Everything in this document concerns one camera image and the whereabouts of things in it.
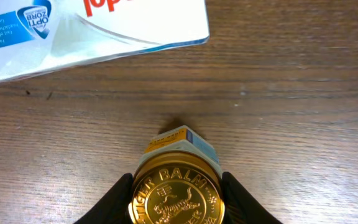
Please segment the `gold lid balm jar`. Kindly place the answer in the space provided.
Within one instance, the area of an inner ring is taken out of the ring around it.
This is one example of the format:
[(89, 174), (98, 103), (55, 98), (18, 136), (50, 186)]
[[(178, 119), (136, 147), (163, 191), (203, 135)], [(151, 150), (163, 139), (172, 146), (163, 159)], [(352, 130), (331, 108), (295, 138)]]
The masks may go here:
[(218, 224), (225, 205), (214, 147), (183, 125), (152, 138), (134, 174), (129, 216), (136, 224)]

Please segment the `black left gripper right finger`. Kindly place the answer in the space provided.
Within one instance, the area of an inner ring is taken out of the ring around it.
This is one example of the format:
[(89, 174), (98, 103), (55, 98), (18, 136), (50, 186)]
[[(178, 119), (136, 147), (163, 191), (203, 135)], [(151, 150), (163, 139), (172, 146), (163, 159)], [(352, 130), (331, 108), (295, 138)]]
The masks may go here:
[(225, 204), (223, 224), (282, 224), (230, 172), (223, 172), (221, 189)]

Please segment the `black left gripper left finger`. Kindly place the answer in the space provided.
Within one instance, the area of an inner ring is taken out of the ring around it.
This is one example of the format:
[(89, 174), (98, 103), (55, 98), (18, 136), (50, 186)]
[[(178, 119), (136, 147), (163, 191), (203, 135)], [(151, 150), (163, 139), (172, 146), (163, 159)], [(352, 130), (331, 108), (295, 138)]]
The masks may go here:
[(124, 174), (75, 224), (133, 224), (128, 214), (133, 175)]

